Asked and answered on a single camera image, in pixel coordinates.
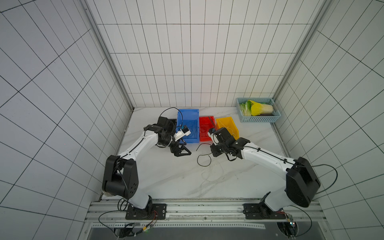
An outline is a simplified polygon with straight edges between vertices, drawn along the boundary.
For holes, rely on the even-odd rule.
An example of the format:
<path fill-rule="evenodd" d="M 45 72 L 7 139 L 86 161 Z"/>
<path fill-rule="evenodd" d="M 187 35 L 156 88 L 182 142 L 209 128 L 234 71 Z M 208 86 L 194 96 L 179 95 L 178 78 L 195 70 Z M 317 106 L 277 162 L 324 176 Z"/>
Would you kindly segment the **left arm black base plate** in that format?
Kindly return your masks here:
<path fill-rule="evenodd" d="M 149 203 L 145 209 L 138 209 L 129 204 L 126 210 L 126 220 L 164 220 L 167 213 L 167 204 Z"/>

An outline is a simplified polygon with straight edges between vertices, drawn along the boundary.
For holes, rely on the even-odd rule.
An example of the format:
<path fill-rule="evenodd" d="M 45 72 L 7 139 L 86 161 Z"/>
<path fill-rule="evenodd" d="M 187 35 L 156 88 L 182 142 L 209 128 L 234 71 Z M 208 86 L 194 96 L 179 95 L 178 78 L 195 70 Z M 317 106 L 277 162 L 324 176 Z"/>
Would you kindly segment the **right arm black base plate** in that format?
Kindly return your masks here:
<path fill-rule="evenodd" d="M 243 214 L 247 220 L 286 220 L 286 215 L 273 212 L 266 204 L 265 200 L 271 192 L 263 196 L 261 201 L 257 204 L 245 203 L 243 204 Z"/>

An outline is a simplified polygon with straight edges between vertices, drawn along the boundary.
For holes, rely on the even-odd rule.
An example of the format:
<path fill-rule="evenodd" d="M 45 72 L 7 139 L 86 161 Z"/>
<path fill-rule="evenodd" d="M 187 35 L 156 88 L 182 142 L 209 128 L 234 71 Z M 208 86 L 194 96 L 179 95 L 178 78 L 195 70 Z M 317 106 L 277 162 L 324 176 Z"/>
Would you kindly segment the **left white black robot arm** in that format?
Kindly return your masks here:
<path fill-rule="evenodd" d="M 169 148 L 176 157 L 191 155 L 183 137 L 191 134 L 184 125 L 177 130 L 173 121 L 159 117 L 158 122 L 144 127 L 140 138 L 124 152 L 106 160 L 102 190 L 108 196 L 120 196 L 137 210 L 151 213 L 152 198 L 139 188 L 137 163 L 154 147 Z"/>

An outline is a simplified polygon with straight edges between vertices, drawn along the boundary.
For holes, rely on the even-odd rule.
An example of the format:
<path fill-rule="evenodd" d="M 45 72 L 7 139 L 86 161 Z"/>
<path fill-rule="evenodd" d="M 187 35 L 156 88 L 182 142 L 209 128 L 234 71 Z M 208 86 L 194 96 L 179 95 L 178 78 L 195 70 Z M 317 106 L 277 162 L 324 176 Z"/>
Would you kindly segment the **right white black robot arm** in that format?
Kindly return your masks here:
<path fill-rule="evenodd" d="M 284 187 L 264 195 L 257 206 L 259 213 L 278 212 L 290 205 L 307 208 L 321 186 L 317 174 L 305 158 L 279 156 L 245 138 L 236 140 L 226 128 L 210 129 L 209 137 L 213 141 L 210 148 L 214 157 L 225 154 L 229 161 L 242 159 L 254 162 L 285 181 Z"/>

